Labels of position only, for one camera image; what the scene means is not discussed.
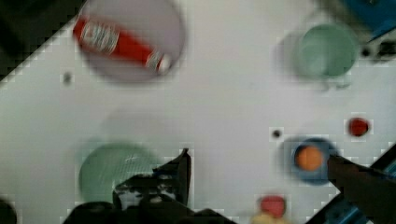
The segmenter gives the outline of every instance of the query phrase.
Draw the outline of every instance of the gray plate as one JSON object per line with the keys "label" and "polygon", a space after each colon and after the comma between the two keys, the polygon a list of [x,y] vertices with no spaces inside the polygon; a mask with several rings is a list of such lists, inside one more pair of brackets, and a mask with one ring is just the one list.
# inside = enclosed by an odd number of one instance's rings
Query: gray plate
{"label": "gray plate", "polygon": [[[169,54],[174,62],[182,54],[185,27],[178,10],[168,0],[88,0],[80,15],[115,21],[154,49]],[[115,82],[142,82],[158,76],[137,63],[110,60],[85,51],[83,56],[92,70]]]}

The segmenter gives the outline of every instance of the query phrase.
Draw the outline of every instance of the white table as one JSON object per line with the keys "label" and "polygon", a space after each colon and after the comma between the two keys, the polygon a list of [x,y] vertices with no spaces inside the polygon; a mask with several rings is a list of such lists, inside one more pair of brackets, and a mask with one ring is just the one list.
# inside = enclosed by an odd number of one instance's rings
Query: white table
{"label": "white table", "polygon": [[[354,83],[327,93],[285,69],[286,36],[315,11],[310,0],[175,1],[188,24],[181,66],[146,85],[109,84],[90,71],[72,23],[0,88],[0,192],[20,223],[62,223],[81,203],[81,150],[103,141],[143,142],[165,161],[193,156],[191,208],[219,209],[248,223],[256,200],[277,192],[286,218],[304,223],[336,194],[282,172],[279,145],[290,135],[325,134],[353,161],[369,165],[396,139],[394,63],[359,61]],[[65,86],[62,74],[74,82]],[[345,133],[353,112],[374,124],[364,141]],[[273,139],[271,131],[284,135]]]}

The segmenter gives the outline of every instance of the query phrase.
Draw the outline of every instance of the can label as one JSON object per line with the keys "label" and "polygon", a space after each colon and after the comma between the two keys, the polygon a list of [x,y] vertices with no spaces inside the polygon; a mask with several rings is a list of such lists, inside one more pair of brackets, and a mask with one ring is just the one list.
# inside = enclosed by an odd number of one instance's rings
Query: can label
{"label": "can label", "polygon": [[120,32],[114,25],[88,21],[81,33],[83,44],[98,52],[111,54],[117,46]]}

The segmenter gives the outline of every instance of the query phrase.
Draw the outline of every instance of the light green bowl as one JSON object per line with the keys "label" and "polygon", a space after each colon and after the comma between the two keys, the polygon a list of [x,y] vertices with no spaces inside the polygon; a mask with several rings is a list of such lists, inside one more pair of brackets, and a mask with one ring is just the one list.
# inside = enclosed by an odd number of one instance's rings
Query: light green bowl
{"label": "light green bowl", "polygon": [[134,175],[150,175],[159,159],[147,148],[109,143],[97,148],[79,171],[79,190],[85,202],[112,202],[113,189]]}
{"label": "light green bowl", "polygon": [[313,27],[295,49],[299,75],[332,78],[345,75],[358,58],[359,43],[354,33],[341,24]]}

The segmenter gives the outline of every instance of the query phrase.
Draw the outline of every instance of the orange ball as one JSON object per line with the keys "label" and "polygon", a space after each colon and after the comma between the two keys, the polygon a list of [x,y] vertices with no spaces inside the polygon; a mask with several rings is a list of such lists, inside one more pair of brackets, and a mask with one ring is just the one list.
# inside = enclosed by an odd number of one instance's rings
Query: orange ball
{"label": "orange ball", "polygon": [[297,165],[305,171],[315,171],[323,163],[323,155],[317,147],[304,147],[297,152]]}

